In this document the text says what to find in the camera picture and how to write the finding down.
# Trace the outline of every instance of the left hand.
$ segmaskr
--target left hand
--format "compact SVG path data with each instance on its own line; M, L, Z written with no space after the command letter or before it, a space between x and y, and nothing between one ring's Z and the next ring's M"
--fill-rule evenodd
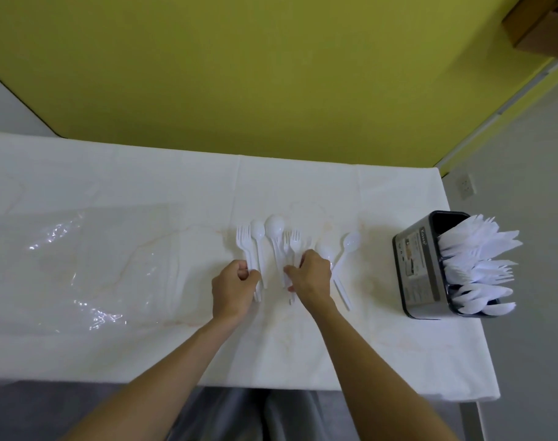
M234 260L211 281L214 296L214 320L237 326L242 322L250 304L261 274L257 270L248 273L244 260Z

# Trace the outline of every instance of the white plastic tablecloth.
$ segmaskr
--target white plastic tablecloth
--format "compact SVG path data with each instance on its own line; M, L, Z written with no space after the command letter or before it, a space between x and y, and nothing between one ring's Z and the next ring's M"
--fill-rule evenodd
M0 379L130 381L211 317L211 277L232 258L241 258L234 245L236 226L281 214L288 227L334 249L343 234L361 231L362 248L341 271L354 310L345 310L334 289L333 297L349 322L418 393L459 401L499 397L478 319L420 321L406 317L401 308L391 239L431 211L448 210L437 169L0 133L0 216L163 204L180 211L174 318L117 334L0 331ZM314 321L299 302L290 306L280 288L268 242L264 253L269 288L263 290L263 301L253 304L201 384L340 389ZM130 284L126 293L142 298L147 292Z

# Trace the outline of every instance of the cardboard box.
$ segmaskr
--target cardboard box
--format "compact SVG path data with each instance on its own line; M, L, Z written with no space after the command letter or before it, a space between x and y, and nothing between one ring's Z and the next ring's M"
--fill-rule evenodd
M558 0L520 0L503 26L516 49L558 58Z

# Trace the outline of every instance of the wall socket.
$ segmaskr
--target wall socket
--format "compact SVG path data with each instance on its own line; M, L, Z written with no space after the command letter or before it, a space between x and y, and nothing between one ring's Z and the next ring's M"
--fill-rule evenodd
M477 193L475 191L473 179L471 179L471 175L468 173L457 179L457 187L459 189L459 193L461 194L461 199L467 199Z

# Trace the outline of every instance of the yellow-green wall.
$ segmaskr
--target yellow-green wall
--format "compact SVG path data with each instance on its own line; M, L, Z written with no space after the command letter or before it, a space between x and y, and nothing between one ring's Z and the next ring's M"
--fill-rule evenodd
M0 0L0 80L58 134L433 166L548 61L517 0Z

